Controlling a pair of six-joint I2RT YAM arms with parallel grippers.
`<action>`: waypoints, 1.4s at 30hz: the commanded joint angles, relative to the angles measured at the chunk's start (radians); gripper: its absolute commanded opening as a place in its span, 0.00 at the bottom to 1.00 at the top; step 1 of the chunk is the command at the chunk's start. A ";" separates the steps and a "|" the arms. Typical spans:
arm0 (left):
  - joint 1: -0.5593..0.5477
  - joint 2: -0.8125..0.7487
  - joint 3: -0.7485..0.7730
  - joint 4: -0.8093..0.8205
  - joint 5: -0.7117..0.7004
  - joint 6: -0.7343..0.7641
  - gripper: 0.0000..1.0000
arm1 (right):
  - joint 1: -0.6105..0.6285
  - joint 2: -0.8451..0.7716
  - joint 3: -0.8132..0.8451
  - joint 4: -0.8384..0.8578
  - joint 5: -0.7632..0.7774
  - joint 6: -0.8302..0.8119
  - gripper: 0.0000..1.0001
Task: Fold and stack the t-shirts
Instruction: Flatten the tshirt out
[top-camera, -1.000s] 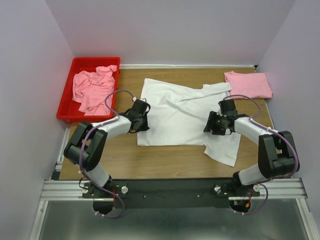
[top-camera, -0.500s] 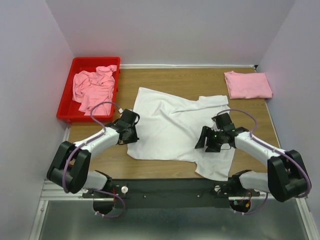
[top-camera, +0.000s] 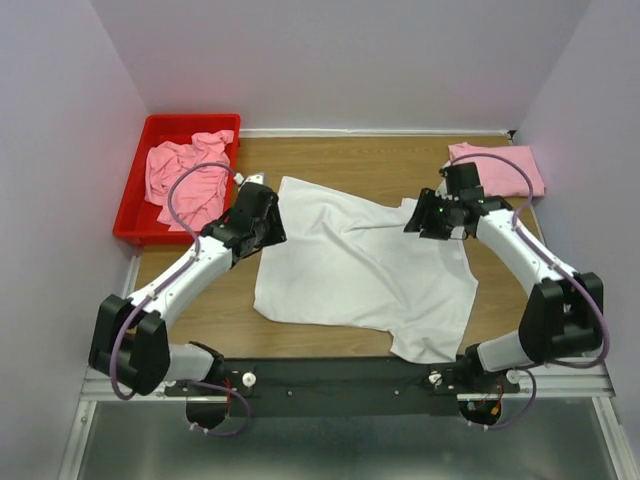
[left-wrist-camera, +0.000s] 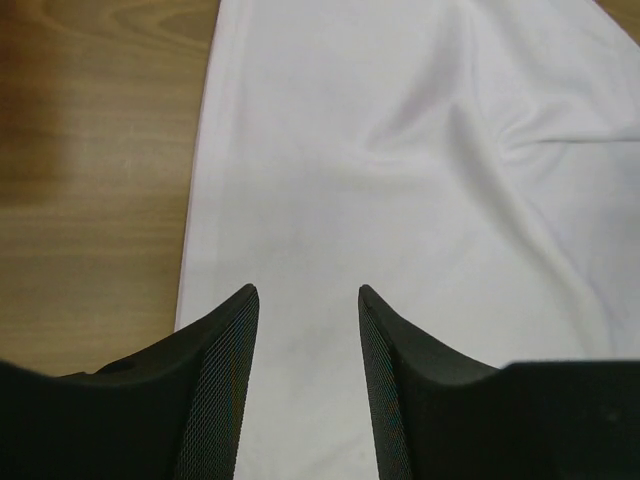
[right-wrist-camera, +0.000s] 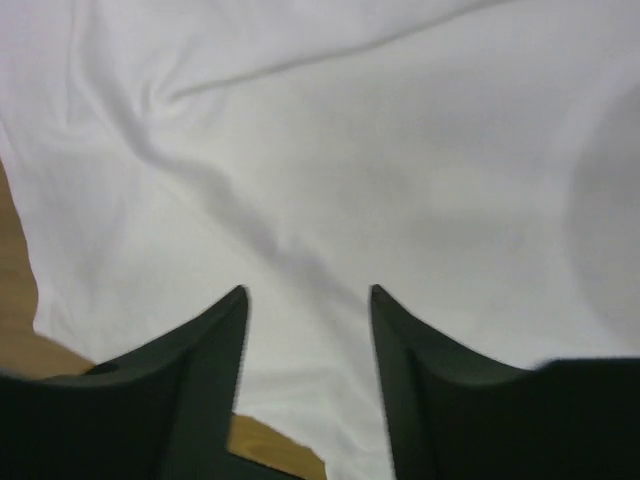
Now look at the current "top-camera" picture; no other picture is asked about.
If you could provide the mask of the white t shirt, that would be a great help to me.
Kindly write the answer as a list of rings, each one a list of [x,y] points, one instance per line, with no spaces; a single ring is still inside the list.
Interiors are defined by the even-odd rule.
[[[257,312],[387,332],[391,353],[412,363],[455,359],[478,286],[461,241],[405,232],[411,198],[386,207],[293,177],[278,196],[286,240],[262,251]]]

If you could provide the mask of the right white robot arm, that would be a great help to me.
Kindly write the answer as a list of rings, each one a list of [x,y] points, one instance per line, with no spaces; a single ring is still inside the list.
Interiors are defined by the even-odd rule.
[[[610,349],[602,280],[562,261],[522,223],[520,208],[486,193],[470,157],[449,162],[440,174],[443,188],[422,189],[405,232],[445,241],[462,231],[503,262],[528,300],[516,330],[468,347],[451,363],[431,365],[433,390],[466,392],[487,376],[522,367],[573,368],[573,357],[588,352],[596,355],[588,367],[602,364]]]

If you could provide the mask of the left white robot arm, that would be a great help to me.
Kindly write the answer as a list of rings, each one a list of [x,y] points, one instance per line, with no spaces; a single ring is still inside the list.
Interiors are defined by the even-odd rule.
[[[198,343],[171,344],[168,332],[213,281],[240,260],[286,239],[278,195],[264,174],[247,177],[235,203],[155,280],[125,298],[108,296],[98,309],[89,366],[148,395],[166,381],[217,381],[223,357]]]

